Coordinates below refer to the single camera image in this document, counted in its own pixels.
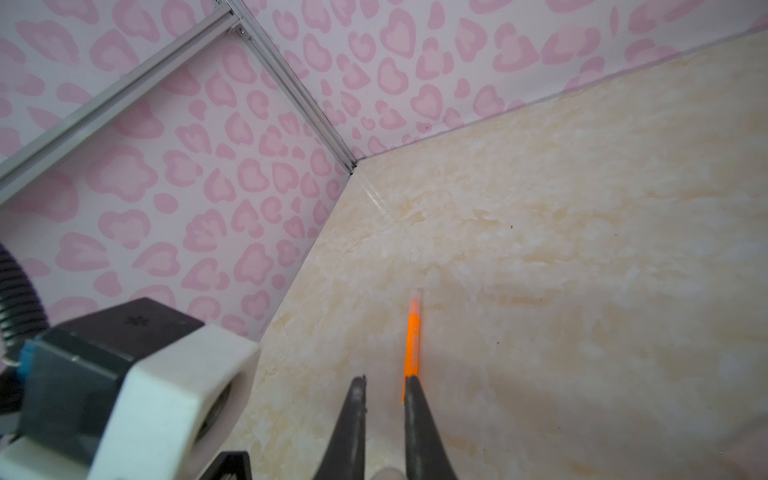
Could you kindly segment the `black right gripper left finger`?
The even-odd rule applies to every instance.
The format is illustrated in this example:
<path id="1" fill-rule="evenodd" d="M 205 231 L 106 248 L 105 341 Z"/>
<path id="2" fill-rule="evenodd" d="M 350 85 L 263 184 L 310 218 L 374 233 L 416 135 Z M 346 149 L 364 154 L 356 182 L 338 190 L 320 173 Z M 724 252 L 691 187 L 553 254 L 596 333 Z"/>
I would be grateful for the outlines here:
<path id="1" fill-rule="evenodd" d="M 315 480 L 365 477 L 366 387 L 365 376 L 351 380 Z"/>

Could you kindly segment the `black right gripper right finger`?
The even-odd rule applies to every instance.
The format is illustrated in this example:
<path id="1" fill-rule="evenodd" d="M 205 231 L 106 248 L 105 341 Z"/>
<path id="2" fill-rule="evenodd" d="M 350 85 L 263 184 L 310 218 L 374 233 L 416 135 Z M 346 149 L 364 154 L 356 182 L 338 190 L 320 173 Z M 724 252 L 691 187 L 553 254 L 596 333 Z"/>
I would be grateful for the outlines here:
<path id="1" fill-rule="evenodd" d="M 417 376 L 406 378 L 404 410 L 406 477 L 457 480 Z"/>

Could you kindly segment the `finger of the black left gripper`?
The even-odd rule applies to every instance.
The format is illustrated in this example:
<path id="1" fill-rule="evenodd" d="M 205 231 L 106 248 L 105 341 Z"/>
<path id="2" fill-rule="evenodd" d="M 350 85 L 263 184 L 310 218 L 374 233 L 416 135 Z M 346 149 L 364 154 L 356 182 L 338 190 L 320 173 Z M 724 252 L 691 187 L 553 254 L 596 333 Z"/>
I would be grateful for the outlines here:
<path id="1" fill-rule="evenodd" d="M 250 456 L 246 451 L 222 451 L 199 480 L 251 480 Z"/>

